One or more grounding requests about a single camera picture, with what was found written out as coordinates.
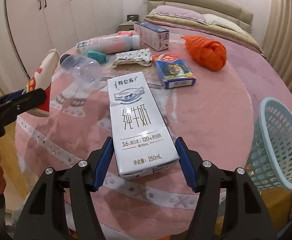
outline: laundry basket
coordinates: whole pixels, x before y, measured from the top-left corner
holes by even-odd
[[[275,98],[260,103],[246,171],[259,190],[292,190],[292,114]]]

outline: cardboard box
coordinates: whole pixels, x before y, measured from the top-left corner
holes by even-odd
[[[153,61],[165,89],[195,84],[195,75],[177,54],[154,55]]]
[[[120,177],[167,169],[179,160],[142,72],[107,81],[115,158]]]
[[[134,30],[138,33],[141,42],[147,44],[156,51],[168,49],[169,31],[161,26],[149,22],[136,22]]]

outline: purple bed sheet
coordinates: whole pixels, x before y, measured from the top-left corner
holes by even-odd
[[[251,97],[255,120],[258,118],[259,104],[266,97],[278,99],[292,113],[292,94],[276,71],[259,53],[232,41],[200,31],[167,26],[165,29],[184,36],[206,37],[220,41],[225,46],[228,63],[237,71]]]

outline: nightstand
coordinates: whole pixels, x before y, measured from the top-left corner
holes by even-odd
[[[134,23],[133,21],[124,22],[118,26],[120,31],[133,31],[134,30]]]

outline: basket rim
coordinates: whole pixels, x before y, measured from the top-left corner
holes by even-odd
[[[286,110],[289,112],[291,117],[292,117],[292,113],[289,111],[289,109],[282,102],[280,102],[279,100],[277,100],[276,98],[273,98],[273,97],[264,98],[259,106],[260,130],[261,130],[261,134],[262,134],[262,137],[264,140],[265,148],[267,151],[267,155],[268,155],[268,159],[270,161],[271,167],[273,168],[273,171],[276,174],[276,178],[280,182],[281,186],[286,190],[292,190],[292,183],[286,179],[286,177],[284,176],[284,174],[281,171],[281,168],[279,167],[277,159],[274,158],[275,153],[273,151],[273,147],[271,146],[272,144],[270,141],[268,129],[262,129],[262,127],[267,127],[266,118],[265,118],[265,107],[269,101],[275,101],[275,102],[283,105],[286,108]]]

